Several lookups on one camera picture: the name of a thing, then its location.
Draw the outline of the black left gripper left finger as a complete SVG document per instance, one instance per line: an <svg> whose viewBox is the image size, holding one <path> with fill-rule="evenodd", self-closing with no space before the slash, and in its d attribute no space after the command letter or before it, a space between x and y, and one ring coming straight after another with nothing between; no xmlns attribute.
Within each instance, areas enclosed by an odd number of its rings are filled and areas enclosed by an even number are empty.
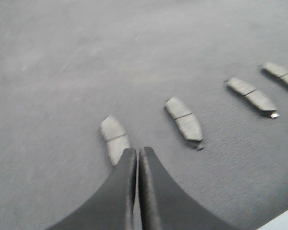
<svg viewBox="0 0 288 230"><path fill-rule="evenodd" d="M137 178L135 149L125 149L109 177L82 206L50 230L132 230Z"/></svg>

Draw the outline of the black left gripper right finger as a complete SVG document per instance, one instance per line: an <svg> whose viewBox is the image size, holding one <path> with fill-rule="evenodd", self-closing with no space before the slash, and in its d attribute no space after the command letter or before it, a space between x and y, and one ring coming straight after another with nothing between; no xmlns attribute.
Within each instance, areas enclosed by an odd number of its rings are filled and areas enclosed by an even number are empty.
<svg viewBox="0 0 288 230"><path fill-rule="evenodd" d="M189 196L164 168L153 148L139 152L138 195L145 230L233 230Z"/></svg>

